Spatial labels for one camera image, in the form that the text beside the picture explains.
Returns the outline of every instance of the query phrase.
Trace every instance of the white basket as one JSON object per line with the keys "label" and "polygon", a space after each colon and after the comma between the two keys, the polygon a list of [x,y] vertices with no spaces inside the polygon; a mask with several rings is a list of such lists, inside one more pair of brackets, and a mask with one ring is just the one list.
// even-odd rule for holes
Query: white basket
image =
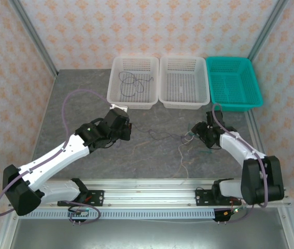
{"label": "white basket", "polygon": [[158,101],[158,75],[156,57],[115,57],[106,98],[111,104],[126,105],[130,109],[150,109]]}
{"label": "white basket", "polygon": [[205,59],[165,56],[160,63],[159,100],[166,108],[199,109],[210,102]]}

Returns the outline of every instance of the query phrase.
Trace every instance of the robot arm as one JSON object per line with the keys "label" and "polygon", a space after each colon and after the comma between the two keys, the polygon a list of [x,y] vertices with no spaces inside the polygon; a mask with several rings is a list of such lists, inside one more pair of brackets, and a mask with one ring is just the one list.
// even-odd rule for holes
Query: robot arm
{"label": "robot arm", "polygon": [[98,118],[83,124],[65,143],[44,156],[19,168],[8,166],[3,174],[3,188],[20,174],[28,171],[6,192],[6,196],[18,215],[25,215],[41,203],[75,201],[82,203],[87,197],[87,188],[75,178],[65,183],[47,184],[46,181],[57,172],[99,148],[106,148],[121,139],[130,140],[131,124],[127,108],[112,106],[105,118]]}
{"label": "robot arm", "polygon": [[[227,134],[215,122],[212,112],[207,112],[207,122],[199,122],[192,132],[200,137],[200,140],[208,147],[215,144],[229,152],[242,167],[241,179],[220,179],[215,181],[212,190],[215,199],[221,197],[236,197],[244,199],[248,204],[259,204],[264,202],[264,185],[260,163],[257,154],[265,169],[268,183],[268,200],[281,200],[284,197],[284,185],[279,160],[275,156],[266,156],[256,151],[245,142],[246,146],[239,142],[243,139],[233,127],[226,127],[232,134]],[[215,117],[225,127],[221,111],[215,111]]]}

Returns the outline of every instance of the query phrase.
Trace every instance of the metal bar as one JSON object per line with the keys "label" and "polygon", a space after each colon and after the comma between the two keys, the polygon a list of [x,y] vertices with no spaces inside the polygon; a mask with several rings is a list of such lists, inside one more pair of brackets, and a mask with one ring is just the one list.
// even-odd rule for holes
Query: metal bar
{"label": "metal bar", "polygon": [[[106,209],[98,208],[100,219],[213,219],[214,209]],[[79,209],[83,214],[73,217],[95,219],[98,213],[93,209]],[[66,209],[36,209],[20,219],[67,219],[71,213]]]}
{"label": "metal bar", "polygon": [[42,126],[43,126],[43,121],[44,121],[44,118],[45,118],[45,114],[47,113],[47,109],[48,109],[48,106],[49,106],[49,102],[50,102],[52,91],[53,91],[53,87],[54,87],[54,83],[55,83],[57,77],[58,76],[55,75],[54,78],[53,78],[52,87],[51,87],[51,90],[50,90],[50,94],[48,96],[47,104],[46,104],[46,107],[44,108],[43,115],[42,115],[42,120],[40,122],[40,126],[39,126],[38,131],[37,131],[37,136],[36,136],[37,137],[37,140],[35,141],[35,144],[34,144],[33,149],[32,149],[33,153],[31,154],[31,157],[29,159],[30,162],[33,161],[33,158],[35,156],[37,142],[40,139],[40,133],[41,133]]}
{"label": "metal bar", "polygon": [[[249,130],[251,131],[251,136],[253,139],[253,142],[255,141],[256,148],[265,153],[265,147],[263,145],[262,138],[259,134],[256,120],[254,117],[254,111],[250,110],[246,113],[247,123],[249,126]],[[282,222],[283,231],[286,237],[286,241],[288,243],[289,248],[294,248],[294,208],[291,206],[291,199],[285,194],[287,197],[288,203],[287,206],[279,206],[278,207],[278,213],[279,218]]]}
{"label": "metal bar", "polygon": [[[211,189],[216,179],[117,179],[87,180],[88,189],[104,190],[103,207],[106,209],[199,209],[196,206],[197,187]],[[61,180],[48,181],[55,183]],[[269,207],[288,206],[289,198],[269,203]],[[228,206],[204,206],[204,208],[226,208]],[[48,203],[40,208],[58,208]]]}
{"label": "metal bar", "polygon": [[45,64],[47,65],[50,73],[53,76],[56,76],[58,74],[58,71],[57,71],[50,55],[48,54],[44,44],[42,43],[41,39],[39,38],[32,22],[30,21],[20,0],[9,0],[9,2],[11,3],[11,6],[13,7],[13,9],[16,11],[18,17],[20,18],[20,20],[21,20],[23,26],[25,27],[27,33],[29,34],[30,38],[34,42],[36,49],[40,53],[42,59],[44,60]]}
{"label": "metal bar", "polygon": [[288,247],[294,248],[294,209],[278,208]]}
{"label": "metal bar", "polygon": [[0,249],[11,248],[19,216],[16,212],[8,214],[0,231]]}
{"label": "metal bar", "polygon": [[287,4],[288,0],[278,0],[276,3],[273,11],[271,12],[271,15],[269,16],[266,24],[264,25],[259,37],[257,38],[254,46],[252,47],[248,59],[253,61],[253,59],[256,57],[258,52],[260,51],[262,45],[264,44],[265,40],[267,39],[271,29],[275,25],[276,21],[278,20],[280,14],[282,13],[285,5]]}

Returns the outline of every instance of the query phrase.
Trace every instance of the teal basket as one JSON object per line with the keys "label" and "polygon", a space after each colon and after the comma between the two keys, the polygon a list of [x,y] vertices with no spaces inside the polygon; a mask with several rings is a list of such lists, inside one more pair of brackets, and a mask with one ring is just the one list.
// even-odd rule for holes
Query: teal basket
{"label": "teal basket", "polygon": [[262,95],[249,59],[209,57],[206,59],[211,99],[222,110],[245,112],[263,105]]}

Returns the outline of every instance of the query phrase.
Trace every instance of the plastic basket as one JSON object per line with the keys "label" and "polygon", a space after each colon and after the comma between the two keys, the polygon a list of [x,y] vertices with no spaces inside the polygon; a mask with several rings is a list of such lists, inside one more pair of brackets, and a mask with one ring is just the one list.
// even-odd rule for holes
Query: plastic basket
{"label": "plastic basket", "polygon": [[210,102],[205,59],[189,56],[161,58],[159,100],[166,108],[199,109]]}
{"label": "plastic basket", "polygon": [[115,57],[106,98],[130,109],[150,109],[158,101],[158,75],[156,57]]}
{"label": "plastic basket", "polygon": [[209,57],[207,69],[213,103],[222,110],[245,112],[263,105],[251,61],[238,57]]}

